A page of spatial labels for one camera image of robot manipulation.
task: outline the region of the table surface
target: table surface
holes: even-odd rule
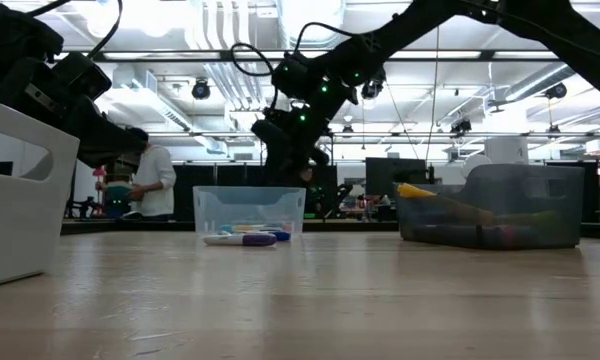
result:
[[[0,360],[600,359],[600,241],[487,252],[397,234],[207,247],[185,232],[63,237],[0,286]]]

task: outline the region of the black monitor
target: black monitor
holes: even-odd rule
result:
[[[427,163],[416,159],[367,158],[367,195],[395,197],[394,183],[427,184]]]

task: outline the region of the clear plastic bin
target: clear plastic bin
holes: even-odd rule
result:
[[[574,247],[580,242],[584,171],[493,164],[476,167],[464,186],[416,185],[437,194],[397,194],[405,240],[485,249]]]
[[[305,196],[306,190],[301,188],[195,186],[196,232],[265,225],[301,233]]]

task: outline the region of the white shirt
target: white shirt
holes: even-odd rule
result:
[[[144,199],[136,203],[136,210],[143,216],[173,214],[173,185],[176,183],[176,172],[171,163],[171,154],[162,146],[151,145],[140,156],[140,165],[133,177],[133,183],[147,186],[158,181],[162,182],[164,188],[147,192]]]

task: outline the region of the purple marker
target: purple marker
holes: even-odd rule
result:
[[[276,243],[276,236],[267,233],[211,235],[204,238],[207,245],[233,246],[271,246]]]

